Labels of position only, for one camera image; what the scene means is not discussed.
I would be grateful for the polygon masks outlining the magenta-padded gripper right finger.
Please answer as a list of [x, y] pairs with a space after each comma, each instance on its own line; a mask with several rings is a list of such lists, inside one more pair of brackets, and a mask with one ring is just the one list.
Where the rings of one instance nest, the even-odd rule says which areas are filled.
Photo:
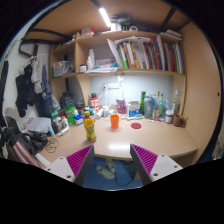
[[134, 179], [143, 185], [157, 181], [182, 169], [166, 154], [155, 154], [135, 144], [130, 145], [130, 154], [136, 167]]

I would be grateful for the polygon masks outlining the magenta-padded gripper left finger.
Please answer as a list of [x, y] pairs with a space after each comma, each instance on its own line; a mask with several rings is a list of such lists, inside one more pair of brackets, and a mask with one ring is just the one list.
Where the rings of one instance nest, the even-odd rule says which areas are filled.
[[90, 145], [68, 157], [57, 158], [46, 171], [82, 186], [93, 158], [94, 146]]

